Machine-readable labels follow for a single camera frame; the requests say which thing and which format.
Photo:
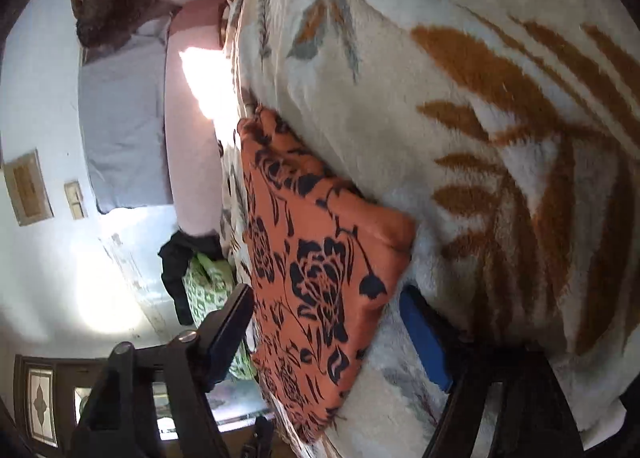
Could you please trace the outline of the orange black floral blouse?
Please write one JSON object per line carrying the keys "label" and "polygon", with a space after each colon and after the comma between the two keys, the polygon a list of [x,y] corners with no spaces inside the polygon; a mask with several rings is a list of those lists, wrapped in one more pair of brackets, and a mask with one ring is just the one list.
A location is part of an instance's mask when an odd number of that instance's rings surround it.
{"label": "orange black floral blouse", "polygon": [[253,360],[306,444],[348,397],[386,304],[410,262],[416,226],[366,200],[274,111],[239,122],[252,263]]}

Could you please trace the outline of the wooden stained glass door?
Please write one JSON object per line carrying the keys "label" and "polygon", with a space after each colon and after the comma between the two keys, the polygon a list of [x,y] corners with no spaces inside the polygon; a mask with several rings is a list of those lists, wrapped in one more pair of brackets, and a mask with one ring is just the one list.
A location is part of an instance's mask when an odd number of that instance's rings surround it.
{"label": "wooden stained glass door", "polygon": [[166,455],[152,394],[161,374],[168,390],[183,457],[229,457],[206,400],[210,390],[201,359],[180,348],[127,348],[112,353],[91,388],[88,405],[70,437],[69,457],[163,457]]}

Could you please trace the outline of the green white checkered pillow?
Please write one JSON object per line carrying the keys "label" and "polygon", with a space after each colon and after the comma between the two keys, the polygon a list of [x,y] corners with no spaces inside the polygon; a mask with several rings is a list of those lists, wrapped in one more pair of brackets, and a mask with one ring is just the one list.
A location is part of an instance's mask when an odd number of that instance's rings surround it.
{"label": "green white checkered pillow", "polygon": [[[210,312],[224,307],[236,286],[233,269],[226,260],[212,261],[201,252],[191,258],[182,283],[196,327],[204,322]],[[256,376],[245,341],[240,343],[235,352],[229,374],[238,380],[253,380]]]}

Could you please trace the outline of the black garment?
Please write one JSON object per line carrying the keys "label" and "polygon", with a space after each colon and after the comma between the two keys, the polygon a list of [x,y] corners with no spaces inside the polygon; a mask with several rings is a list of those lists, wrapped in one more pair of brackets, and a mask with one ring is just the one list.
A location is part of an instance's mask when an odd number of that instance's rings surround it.
{"label": "black garment", "polygon": [[216,231],[205,236],[191,236],[183,231],[177,231],[158,252],[162,260],[160,278],[168,295],[174,301],[177,319],[181,326],[194,324],[182,278],[186,275],[192,258],[199,253],[212,261],[221,260],[224,257],[219,234]]}

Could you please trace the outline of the pink quilted bed cover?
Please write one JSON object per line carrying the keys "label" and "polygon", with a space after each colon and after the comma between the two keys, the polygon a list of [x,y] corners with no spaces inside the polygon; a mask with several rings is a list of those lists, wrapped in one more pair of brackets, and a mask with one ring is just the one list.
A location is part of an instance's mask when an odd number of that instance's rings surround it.
{"label": "pink quilted bed cover", "polygon": [[169,181],[180,230],[200,237],[220,229],[219,148],[232,143],[238,101],[221,29],[227,0],[192,0],[169,27],[165,135]]}

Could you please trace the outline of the grey blue pillow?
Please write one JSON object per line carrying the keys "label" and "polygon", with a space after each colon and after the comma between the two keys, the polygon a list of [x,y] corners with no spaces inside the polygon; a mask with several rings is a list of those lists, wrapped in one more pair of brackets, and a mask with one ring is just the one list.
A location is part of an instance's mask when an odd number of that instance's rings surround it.
{"label": "grey blue pillow", "polygon": [[142,24],[120,47],[88,49],[78,116],[96,209],[172,203],[165,137],[169,15]]}

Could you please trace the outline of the leaf pattern fleece blanket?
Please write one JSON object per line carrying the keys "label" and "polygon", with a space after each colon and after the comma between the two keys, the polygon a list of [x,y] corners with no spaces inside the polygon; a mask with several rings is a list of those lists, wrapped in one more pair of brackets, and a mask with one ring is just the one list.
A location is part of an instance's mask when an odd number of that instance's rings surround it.
{"label": "leaf pattern fleece blanket", "polygon": [[466,340],[540,348],[584,452],[639,374],[639,30],[620,0],[238,0],[243,117],[276,112],[410,262],[313,457],[422,457],[448,395],[407,285]]}

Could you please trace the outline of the brown furry cushion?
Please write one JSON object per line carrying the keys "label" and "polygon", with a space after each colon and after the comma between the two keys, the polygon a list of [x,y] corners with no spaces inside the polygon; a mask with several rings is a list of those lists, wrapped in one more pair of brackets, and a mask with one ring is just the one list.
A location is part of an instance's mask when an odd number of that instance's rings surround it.
{"label": "brown furry cushion", "polygon": [[164,0],[70,0],[76,33],[84,48],[120,48],[144,23],[172,15],[178,7]]}

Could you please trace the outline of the beige wall switch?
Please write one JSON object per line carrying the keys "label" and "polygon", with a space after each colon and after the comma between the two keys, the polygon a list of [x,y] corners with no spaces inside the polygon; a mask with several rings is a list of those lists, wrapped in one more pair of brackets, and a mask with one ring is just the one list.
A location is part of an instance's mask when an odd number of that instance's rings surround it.
{"label": "beige wall switch", "polygon": [[64,193],[73,219],[84,219],[87,216],[87,212],[79,183],[77,181],[65,183]]}

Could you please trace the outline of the beige wall picture frame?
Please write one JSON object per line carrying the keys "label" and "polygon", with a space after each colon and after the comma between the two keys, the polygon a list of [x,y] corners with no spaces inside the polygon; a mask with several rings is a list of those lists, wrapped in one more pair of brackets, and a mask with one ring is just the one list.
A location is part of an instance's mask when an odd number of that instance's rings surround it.
{"label": "beige wall picture frame", "polygon": [[53,217],[36,149],[5,163],[3,171],[19,226],[31,225]]}

